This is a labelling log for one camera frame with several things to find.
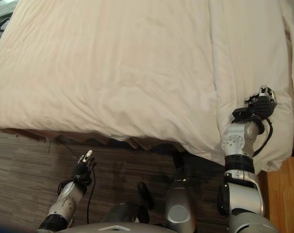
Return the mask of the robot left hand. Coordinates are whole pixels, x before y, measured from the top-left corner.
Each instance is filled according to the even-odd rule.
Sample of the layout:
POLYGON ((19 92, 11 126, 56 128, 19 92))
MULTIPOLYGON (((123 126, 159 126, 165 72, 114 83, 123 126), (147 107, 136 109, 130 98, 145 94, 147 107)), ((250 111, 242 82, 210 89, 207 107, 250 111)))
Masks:
POLYGON ((93 168, 94 157, 93 151, 88 150, 83 154, 76 163, 73 176, 81 182, 87 183, 90 180, 91 169, 93 168))

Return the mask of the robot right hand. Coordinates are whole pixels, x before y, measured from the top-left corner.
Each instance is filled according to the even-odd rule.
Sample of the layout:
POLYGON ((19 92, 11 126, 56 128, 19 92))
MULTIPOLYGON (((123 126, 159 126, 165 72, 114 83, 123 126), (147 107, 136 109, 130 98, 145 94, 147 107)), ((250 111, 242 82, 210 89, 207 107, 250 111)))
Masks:
POLYGON ((259 88, 258 93, 245 100, 249 112, 261 119, 269 118, 277 105, 274 91, 266 85, 259 88))

